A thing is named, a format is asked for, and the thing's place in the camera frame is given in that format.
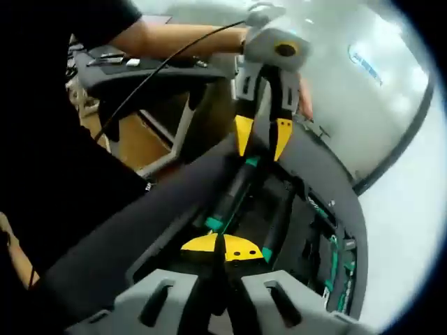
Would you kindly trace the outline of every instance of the yellow jaw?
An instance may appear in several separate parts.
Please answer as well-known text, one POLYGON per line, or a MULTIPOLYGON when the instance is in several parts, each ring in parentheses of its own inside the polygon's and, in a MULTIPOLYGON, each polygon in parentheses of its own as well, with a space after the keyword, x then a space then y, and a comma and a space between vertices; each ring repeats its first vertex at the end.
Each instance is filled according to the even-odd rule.
POLYGON ((276 162, 281 156, 282 151, 287 145, 288 140, 292 136, 292 120, 289 119, 277 119, 278 127, 278 140, 277 147, 274 151, 274 161, 276 162))
POLYGON ((240 156, 244 155, 245 148, 247 148, 253 122, 253 119, 243 117, 242 115, 236 115, 235 117, 237 147, 239 148, 240 156))

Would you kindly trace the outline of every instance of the person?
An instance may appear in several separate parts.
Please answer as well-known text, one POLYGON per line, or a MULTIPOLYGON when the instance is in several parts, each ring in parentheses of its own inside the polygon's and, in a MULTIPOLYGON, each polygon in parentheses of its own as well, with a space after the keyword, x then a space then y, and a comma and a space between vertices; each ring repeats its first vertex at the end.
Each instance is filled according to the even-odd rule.
MULTIPOLYGON (((154 201, 165 189, 145 195, 146 181, 81 127, 64 86, 71 34, 86 48, 110 44, 134 57, 162 59, 216 27, 148 25, 127 0, 6 0, 1 16, 3 50, 9 51, 0 56, 5 64, 0 211, 34 268, 43 274, 113 214, 139 198, 154 201)), ((181 56, 238 53, 245 33, 245 28, 219 32, 181 56)), ((302 97, 302 111, 309 116, 310 99, 302 97)), ((218 176, 190 177, 200 183, 218 176)))

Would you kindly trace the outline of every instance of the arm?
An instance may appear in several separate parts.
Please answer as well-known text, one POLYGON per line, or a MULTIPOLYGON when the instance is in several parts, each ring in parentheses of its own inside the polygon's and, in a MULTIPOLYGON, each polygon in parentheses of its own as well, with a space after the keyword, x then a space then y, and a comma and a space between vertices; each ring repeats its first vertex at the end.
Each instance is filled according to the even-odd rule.
MULTIPOLYGON (((147 24, 142 19, 113 38, 111 45, 136 57, 166 58, 194 40, 218 29, 192 24, 147 24)), ((186 50, 182 56, 241 53, 247 29, 220 31, 186 50)))

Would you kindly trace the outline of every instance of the hand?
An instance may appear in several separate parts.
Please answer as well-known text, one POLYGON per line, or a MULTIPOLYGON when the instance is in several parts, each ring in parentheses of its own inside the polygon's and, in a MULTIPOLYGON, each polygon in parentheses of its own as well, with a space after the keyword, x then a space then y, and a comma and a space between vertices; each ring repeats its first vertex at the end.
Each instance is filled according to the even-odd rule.
POLYGON ((298 112, 305 116, 306 119, 312 121, 314 119, 314 110, 312 109, 312 97, 309 86, 305 79, 298 74, 300 80, 300 105, 298 112))

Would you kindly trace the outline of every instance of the black cable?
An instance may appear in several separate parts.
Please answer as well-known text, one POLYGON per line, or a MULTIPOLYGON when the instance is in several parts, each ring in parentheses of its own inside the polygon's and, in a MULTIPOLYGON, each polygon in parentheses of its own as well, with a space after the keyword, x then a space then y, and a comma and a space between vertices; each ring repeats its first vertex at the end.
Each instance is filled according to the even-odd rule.
POLYGON ((244 23, 245 21, 239 21, 239 22, 235 22, 232 24, 229 24, 227 26, 224 27, 220 27, 216 30, 213 30, 205 35, 203 35, 202 37, 198 38, 197 40, 194 40, 193 42, 189 43, 188 45, 185 45, 182 49, 178 50, 177 52, 175 52, 174 54, 172 54, 171 56, 169 56, 167 59, 165 59, 165 61, 163 63, 160 64, 160 66, 158 68, 156 68, 154 70, 154 72, 152 72, 150 75, 148 75, 128 96, 127 98, 124 99, 124 101, 121 103, 121 105, 118 106, 118 108, 113 112, 112 116, 109 117, 109 119, 104 123, 104 126, 100 129, 100 131, 96 134, 96 136, 94 137, 95 142, 98 142, 99 138, 104 134, 104 132, 107 130, 107 127, 109 126, 110 122, 112 122, 112 120, 116 117, 116 115, 118 114, 118 112, 128 103, 128 101, 132 98, 132 96, 144 85, 146 84, 152 77, 154 77, 158 72, 160 72, 160 70, 162 68, 164 68, 166 66, 166 64, 174 57, 176 57, 177 55, 183 53, 183 51, 189 49, 190 47, 192 47, 193 45, 199 43, 200 41, 206 39, 207 37, 214 35, 216 33, 219 33, 220 31, 229 29, 231 27, 237 26, 239 24, 244 23))
POLYGON ((29 282, 28 282, 28 290, 31 288, 31 286, 33 285, 33 280, 34 280, 34 274, 36 273, 36 270, 34 269, 34 267, 31 268, 31 276, 29 277, 29 282))

